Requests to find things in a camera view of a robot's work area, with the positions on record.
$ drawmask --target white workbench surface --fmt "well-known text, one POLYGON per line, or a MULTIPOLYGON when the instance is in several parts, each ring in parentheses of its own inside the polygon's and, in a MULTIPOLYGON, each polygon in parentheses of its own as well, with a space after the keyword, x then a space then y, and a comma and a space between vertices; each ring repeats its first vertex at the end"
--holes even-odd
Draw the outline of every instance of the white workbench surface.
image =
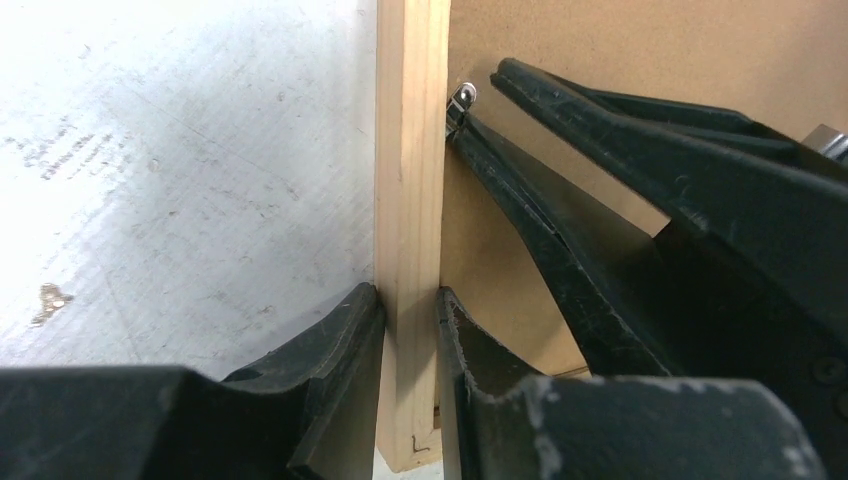
POLYGON ((0 2, 0 366, 220 378, 372 280, 375 13, 0 2))

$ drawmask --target brown cardboard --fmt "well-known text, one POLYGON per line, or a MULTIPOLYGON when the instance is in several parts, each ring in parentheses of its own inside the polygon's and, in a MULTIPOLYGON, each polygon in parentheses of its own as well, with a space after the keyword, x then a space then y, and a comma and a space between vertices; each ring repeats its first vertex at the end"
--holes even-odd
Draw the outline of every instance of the brown cardboard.
MULTIPOLYGON (((472 81, 476 115, 648 232, 664 217, 499 95, 516 57, 584 85, 728 107, 802 139, 848 130, 843 0, 453 0, 448 90, 472 81)), ((442 284, 484 328, 546 373, 583 364, 512 225, 447 154, 442 284)))

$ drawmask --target stain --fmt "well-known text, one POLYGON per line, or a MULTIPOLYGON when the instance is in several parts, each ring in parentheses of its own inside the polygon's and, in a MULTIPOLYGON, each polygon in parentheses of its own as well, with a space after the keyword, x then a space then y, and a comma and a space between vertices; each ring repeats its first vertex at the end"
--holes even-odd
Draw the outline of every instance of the stain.
POLYGON ((292 197, 292 200, 294 200, 295 202, 300 200, 300 195, 298 195, 297 191, 295 191, 295 189, 292 188, 290 185, 286 185, 286 191, 289 192, 289 196, 292 197))
POLYGON ((89 55, 91 55, 91 47, 85 44, 83 44, 83 47, 85 47, 85 51, 77 55, 77 58, 79 58, 80 60, 85 60, 86 58, 88 58, 89 55))
POLYGON ((304 275, 303 279, 312 285, 318 285, 319 287, 327 286, 327 282, 324 280, 324 275, 320 271, 316 272, 315 275, 304 275))
POLYGON ((41 144, 38 146, 38 151, 30 152, 30 153, 24 155, 24 166, 25 167, 31 167, 31 166, 35 165, 39 160, 41 160, 42 157, 44 157, 44 155, 47 154, 48 150, 50 150, 50 147, 52 147, 53 145, 56 144, 56 142, 58 142, 59 140, 64 138, 64 136, 67 135, 67 133, 68 133, 67 126, 63 126, 61 129, 59 129, 59 132, 56 134, 56 136, 54 136, 53 138, 42 141, 41 144))
POLYGON ((233 71, 233 73, 232 73, 232 74, 230 74, 230 76, 231 76, 232 78, 236 78, 236 77, 238 77, 239 75, 241 75, 242 73, 244 73, 244 71, 245 71, 245 69, 246 69, 246 68, 247 68, 247 64, 246 64, 246 63, 244 63, 244 64, 240 65, 237 69, 235 69, 235 70, 233 71))
POLYGON ((121 139, 118 140, 118 148, 123 150, 126 148, 127 143, 129 143, 133 139, 133 135, 131 133, 125 133, 121 135, 121 139))
POLYGON ((127 169, 127 166, 130 164, 130 161, 132 161, 132 158, 130 158, 129 155, 122 156, 121 164, 118 165, 118 173, 124 173, 124 171, 127 169))
MULTIPOLYGON (((68 179, 68 180, 70 180, 70 179, 74 178, 75 176, 77 176, 77 174, 78 174, 78 173, 80 173, 81 171, 83 171, 83 169, 85 169, 85 167, 87 167, 87 166, 88 166, 88 165, 92 162, 92 160, 94 160, 94 159, 95 159, 95 157, 97 157, 97 155, 99 155, 99 154, 100 154, 100 151, 101 151, 101 150, 103 150, 103 148, 104 148, 104 147, 105 147, 105 146, 109 143, 109 141, 110 141, 111 139, 112 139, 112 135, 111 135, 111 134, 108 134, 108 135, 103 136, 103 138, 100 140, 100 142, 99 142, 97 145, 95 145, 95 146, 94 146, 94 148, 91 150, 91 153, 89 153, 89 154, 88 154, 88 155, 87 155, 87 156, 86 156, 86 157, 82 160, 82 162, 80 163, 80 165, 79 165, 79 167, 76 169, 76 171, 74 171, 74 173, 72 173, 72 174, 68 175, 67 179, 68 179)), ((100 162, 101 168, 100 168, 100 169, 98 169, 98 170, 96 170, 96 171, 92 171, 92 172, 90 172, 90 173, 91 173, 91 175, 92 175, 92 176, 97 175, 98 173, 100 173, 100 172, 103 170, 103 168, 104 168, 103 166, 104 166, 104 165, 108 165, 108 164, 109 164, 109 162, 108 162, 108 161, 105 161, 105 160, 104 160, 104 161, 101 161, 101 162, 100 162)))
POLYGON ((70 150, 67 151, 67 153, 65 153, 64 155, 59 157, 58 160, 56 160, 55 162, 53 162, 47 168, 44 169, 44 172, 41 174, 41 178, 44 179, 44 180, 50 180, 51 178, 56 176, 56 172, 58 172, 59 169, 62 168, 63 165, 65 165, 72 158, 74 158, 74 155, 79 153, 80 150, 82 150, 86 145, 88 145, 88 143, 93 138, 94 138, 94 134, 85 135, 85 136, 81 137, 79 140, 77 140, 76 142, 74 142, 74 145, 71 147, 70 150))
POLYGON ((232 190, 220 189, 220 188, 213 186, 213 187, 209 187, 209 191, 217 193, 217 194, 219 194, 223 197, 229 198, 231 200, 237 200, 240 203, 245 203, 244 197, 233 192, 232 190))
POLYGON ((62 293, 59 287, 52 283, 45 283, 41 286, 38 298, 41 300, 41 312, 33 317, 32 324, 41 326, 56 312, 69 304, 74 296, 62 293))
MULTIPOLYGON (((211 211, 212 211, 212 213, 215 213, 215 214, 217 214, 217 215, 218 215, 218 216, 220 216, 220 217, 226 217, 226 216, 227 216, 227 212, 223 211, 220 207, 218 207, 217 205, 215 205, 215 203, 214 203, 214 202, 212 202, 211 200, 209 200, 209 199, 208 199, 208 198, 206 198, 205 196, 203 197, 203 199, 204 199, 204 200, 206 200, 206 202, 207 202, 207 203, 206 203, 206 205, 205 205, 205 207, 206 207, 206 208, 208 208, 209 210, 211 210, 211 211)), ((203 214, 203 218, 204 218, 204 220, 208 220, 208 219, 209 219, 209 215, 208 215, 208 214, 206 214, 206 212, 205 212, 205 211, 201 211, 201 213, 203 214)))

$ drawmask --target wood grain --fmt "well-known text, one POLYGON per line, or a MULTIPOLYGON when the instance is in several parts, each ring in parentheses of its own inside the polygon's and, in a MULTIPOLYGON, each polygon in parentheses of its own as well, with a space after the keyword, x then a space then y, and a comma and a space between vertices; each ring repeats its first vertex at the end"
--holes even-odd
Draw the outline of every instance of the wood grain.
POLYGON ((377 446, 394 471, 441 457, 434 428, 449 0, 377 14, 375 281, 389 313, 377 446))

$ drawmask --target metal rivet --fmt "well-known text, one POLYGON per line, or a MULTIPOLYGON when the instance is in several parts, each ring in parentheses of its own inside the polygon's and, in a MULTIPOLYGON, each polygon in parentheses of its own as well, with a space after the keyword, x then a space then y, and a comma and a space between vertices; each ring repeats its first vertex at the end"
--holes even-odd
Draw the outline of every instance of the metal rivet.
POLYGON ((447 101, 447 118, 445 121, 445 138, 449 138, 462 123, 462 118, 477 99, 477 89, 466 82, 459 86, 447 101))
POLYGON ((823 357, 813 362, 813 377, 824 385, 842 382, 845 374, 845 362, 836 357, 823 357))
POLYGON ((833 403, 836 407, 836 413, 848 420, 848 391, 838 394, 833 403))

